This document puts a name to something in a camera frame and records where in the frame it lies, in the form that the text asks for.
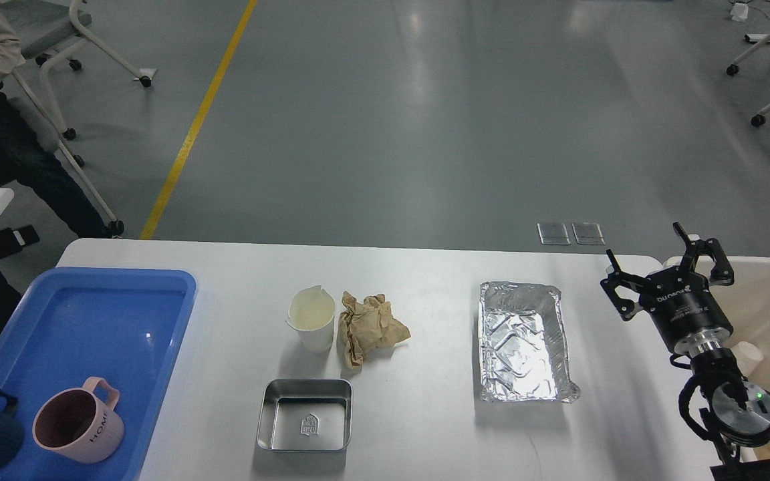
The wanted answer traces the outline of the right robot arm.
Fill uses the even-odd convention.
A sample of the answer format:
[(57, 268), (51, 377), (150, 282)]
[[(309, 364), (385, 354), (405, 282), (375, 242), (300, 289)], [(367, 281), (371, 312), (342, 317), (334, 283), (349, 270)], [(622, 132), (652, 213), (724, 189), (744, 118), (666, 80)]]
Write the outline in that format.
[(685, 245), (677, 265), (636, 276), (607, 250), (601, 287), (622, 320), (648, 313), (669, 362), (690, 371), (678, 411), (714, 444), (721, 465), (710, 469), (713, 478), (770, 480), (770, 391), (751, 383), (725, 346), (734, 329), (711, 291), (733, 285), (735, 272), (717, 238), (692, 238), (678, 222), (672, 227)]

